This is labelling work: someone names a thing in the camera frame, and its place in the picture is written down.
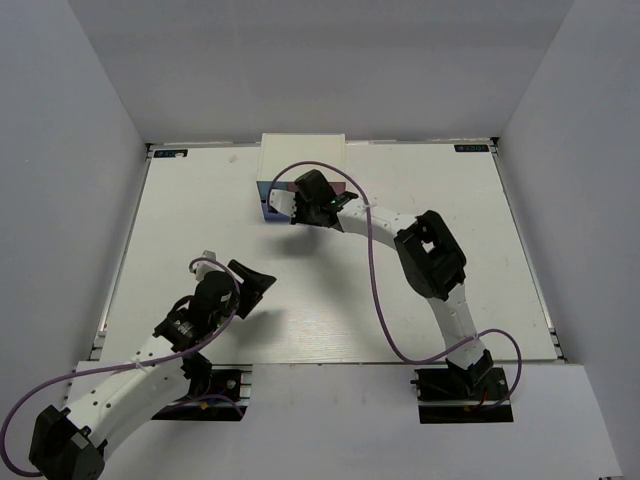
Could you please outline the pink drawer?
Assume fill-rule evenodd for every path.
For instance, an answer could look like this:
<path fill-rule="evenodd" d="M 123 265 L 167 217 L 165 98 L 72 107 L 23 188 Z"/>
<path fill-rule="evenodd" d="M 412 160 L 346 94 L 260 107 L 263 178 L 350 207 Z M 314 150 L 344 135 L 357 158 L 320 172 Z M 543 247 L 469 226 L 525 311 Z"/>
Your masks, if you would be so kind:
<path fill-rule="evenodd" d="M 341 195 L 347 190 L 345 182 L 330 182 L 329 185 L 333 189 L 336 195 Z"/>

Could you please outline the purple-blue wide drawer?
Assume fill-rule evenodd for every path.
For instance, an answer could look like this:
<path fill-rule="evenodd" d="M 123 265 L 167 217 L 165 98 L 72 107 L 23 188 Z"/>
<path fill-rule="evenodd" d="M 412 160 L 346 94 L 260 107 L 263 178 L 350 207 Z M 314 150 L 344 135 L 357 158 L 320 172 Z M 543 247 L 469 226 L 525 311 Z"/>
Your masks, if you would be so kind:
<path fill-rule="evenodd" d="M 289 223 L 291 221 L 292 211 L 290 209 L 280 212 L 267 207 L 265 204 L 262 204 L 261 207 L 263 219 L 267 223 Z"/>

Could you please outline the light blue small drawer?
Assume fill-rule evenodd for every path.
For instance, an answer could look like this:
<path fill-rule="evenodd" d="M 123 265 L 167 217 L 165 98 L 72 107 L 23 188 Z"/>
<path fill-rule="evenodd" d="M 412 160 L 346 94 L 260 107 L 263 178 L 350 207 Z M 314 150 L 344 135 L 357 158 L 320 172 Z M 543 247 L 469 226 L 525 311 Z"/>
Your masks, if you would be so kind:
<path fill-rule="evenodd" d="M 268 205 L 270 192 L 274 189 L 279 189 L 279 183 L 272 181 L 257 181 L 256 186 L 258 189 L 261 204 L 264 206 Z"/>

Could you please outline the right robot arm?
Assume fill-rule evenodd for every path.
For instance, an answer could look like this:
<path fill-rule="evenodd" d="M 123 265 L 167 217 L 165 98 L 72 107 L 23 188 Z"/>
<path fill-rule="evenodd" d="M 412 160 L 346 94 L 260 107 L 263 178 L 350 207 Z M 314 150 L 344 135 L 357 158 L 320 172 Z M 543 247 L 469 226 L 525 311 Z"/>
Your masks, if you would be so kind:
<path fill-rule="evenodd" d="M 466 257 L 442 217 L 432 210 L 419 216 L 401 214 L 353 192 L 338 194 L 317 169 L 294 184 L 292 222 L 362 235 L 396 252 L 409 286 L 434 313 L 453 390 L 466 399 L 484 391 L 493 360 L 466 301 Z"/>

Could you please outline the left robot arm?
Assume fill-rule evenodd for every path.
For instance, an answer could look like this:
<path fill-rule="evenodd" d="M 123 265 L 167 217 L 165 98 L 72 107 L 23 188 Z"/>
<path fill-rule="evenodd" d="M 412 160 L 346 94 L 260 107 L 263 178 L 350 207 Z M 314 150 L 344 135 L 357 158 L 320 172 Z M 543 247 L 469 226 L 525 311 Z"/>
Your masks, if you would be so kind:
<path fill-rule="evenodd" d="M 201 349 L 236 317 L 246 318 L 275 283 L 272 275 L 232 260 L 199 257 L 197 285 L 179 299 L 131 360 L 63 409 L 36 421 L 29 460 L 46 479 L 96 479 L 108 457 L 174 402 L 213 395 L 212 364 Z"/>

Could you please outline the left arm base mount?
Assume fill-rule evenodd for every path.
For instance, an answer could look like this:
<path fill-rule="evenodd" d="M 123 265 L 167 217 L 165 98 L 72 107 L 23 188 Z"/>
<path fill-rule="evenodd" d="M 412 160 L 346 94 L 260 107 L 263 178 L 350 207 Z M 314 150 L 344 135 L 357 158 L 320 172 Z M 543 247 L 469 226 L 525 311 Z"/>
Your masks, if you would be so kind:
<path fill-rule="evenodd" d="M 156 421 L 240 422 L 248 409 L 252 387 L 251 365 L 214 367 L 210 379 L 170 403 Z"/>

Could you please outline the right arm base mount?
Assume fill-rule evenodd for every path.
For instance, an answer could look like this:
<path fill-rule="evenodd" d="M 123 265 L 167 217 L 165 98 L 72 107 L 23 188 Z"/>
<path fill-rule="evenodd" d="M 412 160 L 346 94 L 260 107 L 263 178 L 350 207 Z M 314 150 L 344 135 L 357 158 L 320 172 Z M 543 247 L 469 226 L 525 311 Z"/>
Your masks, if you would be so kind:
<path fill-rule="evenodd" d="M 446 368 L 414 371 L 411 384 L 417 396 L 419 420 L 426 425 L 512 423 L 507 378 L 494 367 L 473 390 L 458 385 Z"/>

